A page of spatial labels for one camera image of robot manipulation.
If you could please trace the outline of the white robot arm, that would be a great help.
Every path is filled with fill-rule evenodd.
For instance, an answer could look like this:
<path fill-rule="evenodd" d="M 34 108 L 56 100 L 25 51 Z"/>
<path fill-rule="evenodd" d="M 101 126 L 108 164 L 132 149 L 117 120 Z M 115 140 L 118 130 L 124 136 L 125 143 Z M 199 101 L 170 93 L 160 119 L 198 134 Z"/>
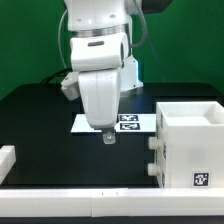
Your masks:
<path fill-rule="evenodd" d="M 82 100 L 89 126 L 113 144 L 120 94 L 143 87 L 132 50 L 149 37 L 144 16 L 165 11 L 173 0 L 63 1 L 72 37 L 71 71 L 61 89 Z"/>

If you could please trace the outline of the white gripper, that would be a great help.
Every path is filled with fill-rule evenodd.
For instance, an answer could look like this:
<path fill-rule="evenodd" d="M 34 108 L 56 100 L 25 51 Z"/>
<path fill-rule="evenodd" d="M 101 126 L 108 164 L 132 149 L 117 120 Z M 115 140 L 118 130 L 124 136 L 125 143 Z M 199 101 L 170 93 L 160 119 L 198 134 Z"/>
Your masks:
<path fill-rule="evenodd" d="M 114 144 L 120 100 L 120 71 L 108 69 L 80 72 L 78 84 L 87 121 L 93 129 L 103 131 L 103 142 Z"/>

